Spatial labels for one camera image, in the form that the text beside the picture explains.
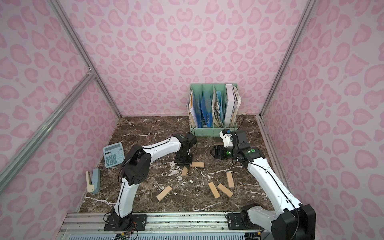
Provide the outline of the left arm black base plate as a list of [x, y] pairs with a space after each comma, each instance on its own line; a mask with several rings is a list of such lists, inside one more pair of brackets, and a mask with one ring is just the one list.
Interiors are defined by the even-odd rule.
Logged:
[[105, 226], [104, 232], [130, 232], [133, 229], [136, 231], [144, 231], [147, 224], [147, 215], [129, 214], [124, 218], [117, 215], [109, 215]]

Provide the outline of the wooden block slanted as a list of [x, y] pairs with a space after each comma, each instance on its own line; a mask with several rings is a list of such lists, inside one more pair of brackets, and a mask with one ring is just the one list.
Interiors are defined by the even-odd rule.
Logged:
[[233, 192], [229, 190], [227, 187], [225, 187], [223, 184], [218, 185], [218, 189], [222, 191], [225, 195], [227, 195], [229, 198], [233, 196]]

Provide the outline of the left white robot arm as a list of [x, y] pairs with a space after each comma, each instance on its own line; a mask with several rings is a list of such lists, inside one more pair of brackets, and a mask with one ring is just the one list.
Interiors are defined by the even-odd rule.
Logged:
[[122, 185], [111, 216], [119, 221], [133, 212], [137, 189], [147, 178], [153, 162], [169, 154], [175, 154], [174, 163], [188, 167], [193, 161], [190, 149], [196, 144], [196, 136], [189, 133], [186, 136], [173, 134], [168, 139], [149, 146], [133, 145], [121, 166]]

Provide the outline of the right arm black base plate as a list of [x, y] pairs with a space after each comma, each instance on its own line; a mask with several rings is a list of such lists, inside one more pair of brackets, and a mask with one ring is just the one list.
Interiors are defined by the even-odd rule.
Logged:
[[258, 225], [248, 223], [241, 213], [227, 211], [224, 216], [228, 223], [229, 230], [261, 230]]

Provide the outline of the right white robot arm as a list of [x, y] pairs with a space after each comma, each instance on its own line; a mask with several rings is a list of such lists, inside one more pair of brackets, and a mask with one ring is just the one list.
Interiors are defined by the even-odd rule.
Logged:
[[222, 145], [214, 146], [210, 154], [214, 159], [240, 163], [257, 180], [273, 211], [261, 206], [242, 208], [245, 224], [258, 225], [269, 232], [274, 240], [313, 240], [316, 232], [316, 212], [309, 204], [303, 205], [282, 183], [262, 151], [252, 147], [245, 131], [224, 129], [220, 132]]

